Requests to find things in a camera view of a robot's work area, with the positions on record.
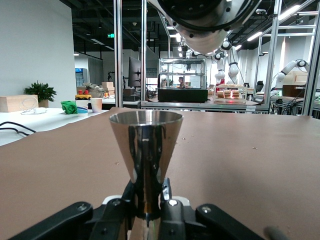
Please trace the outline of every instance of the aluminum frame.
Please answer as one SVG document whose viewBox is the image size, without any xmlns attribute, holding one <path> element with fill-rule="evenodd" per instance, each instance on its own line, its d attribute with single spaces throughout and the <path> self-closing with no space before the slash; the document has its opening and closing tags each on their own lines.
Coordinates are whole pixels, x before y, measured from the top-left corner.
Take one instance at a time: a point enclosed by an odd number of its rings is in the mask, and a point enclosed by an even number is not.
<svg viewBox="0 0 320 240">
<path fill-rule="evenodd" d="M 113 0 L 115 106 L 124 107 L 122 69 L 122 0 Z"/>
<path fill-rule="evenodd" d="M 320 73 L 320 17 L 317 16 L 313 40 L 313 51 L 310 60 L 310 71 L 306 81 L 302 115 L 312 116 Z"/>
<path fill-rule="evenodd" d="M 146 100 L 146 57 L 147 57 L 147 0 L 141 0 L 141 101 Z"/>
</svg>

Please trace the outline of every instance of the person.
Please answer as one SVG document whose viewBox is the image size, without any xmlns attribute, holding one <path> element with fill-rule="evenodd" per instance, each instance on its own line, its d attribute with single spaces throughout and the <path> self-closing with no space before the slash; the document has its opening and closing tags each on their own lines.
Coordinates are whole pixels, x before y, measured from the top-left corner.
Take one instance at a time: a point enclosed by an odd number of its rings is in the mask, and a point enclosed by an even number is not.
<svg viewBox="0 0 320 240">
<path fill-rule="evenodd" d="M 185 80 L 184 80 L 184 77 L 183 77 L 183 76 L 180 76 L 180 77 L 179 77 L 179 83 L 180 83 L 180 86 L 179 86 L 180 89 L 182 89 L 183 87 L 185 87 Z"/>
</svg>

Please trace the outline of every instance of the refrigerator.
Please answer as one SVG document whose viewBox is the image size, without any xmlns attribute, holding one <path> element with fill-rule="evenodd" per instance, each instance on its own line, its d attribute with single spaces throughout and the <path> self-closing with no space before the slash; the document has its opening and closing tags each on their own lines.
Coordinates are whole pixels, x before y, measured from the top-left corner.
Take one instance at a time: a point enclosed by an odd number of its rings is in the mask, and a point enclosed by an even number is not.
<svg viewBox="0 0 320 240">
<path fill-rule="evenodd" d="M 77 87 L 84 86 L 88 83 L 88 70 L 86 68 L 75 69 L 75 82 Z"/>
</svg>

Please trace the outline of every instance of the glass display case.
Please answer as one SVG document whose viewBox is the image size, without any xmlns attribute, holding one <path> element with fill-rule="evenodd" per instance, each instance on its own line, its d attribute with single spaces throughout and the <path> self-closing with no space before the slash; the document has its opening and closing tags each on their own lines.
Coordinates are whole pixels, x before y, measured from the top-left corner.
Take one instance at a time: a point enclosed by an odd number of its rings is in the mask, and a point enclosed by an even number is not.
<svg viewBox="0 0 320 240">
<path fill-rule="evenodd" d="M 247 87 L 237 84 L 221 84 L 214 86 L 213 99 L 215 103 L 246 103 Z"/>
<path fill-rule="evenodd" d="M 207 67 L 204 59 L 161 58 L 159 60 L 160 88 L 177 88 L 183 77 L 185 88 L 207 89 Z"/>
</svg>

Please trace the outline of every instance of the green cloth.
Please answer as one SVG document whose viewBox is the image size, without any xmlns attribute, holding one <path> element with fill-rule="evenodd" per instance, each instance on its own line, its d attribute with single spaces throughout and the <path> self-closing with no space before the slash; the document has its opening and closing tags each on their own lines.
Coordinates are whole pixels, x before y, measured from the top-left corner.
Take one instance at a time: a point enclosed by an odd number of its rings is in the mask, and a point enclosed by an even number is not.
<svg viewBox="0 0 320 240">
<path fill-rule="evenodd" d="M 61 105 L 66 114 L 78 114 L 77 105 L 74 101 L 62 101 Z"/>
</svg>

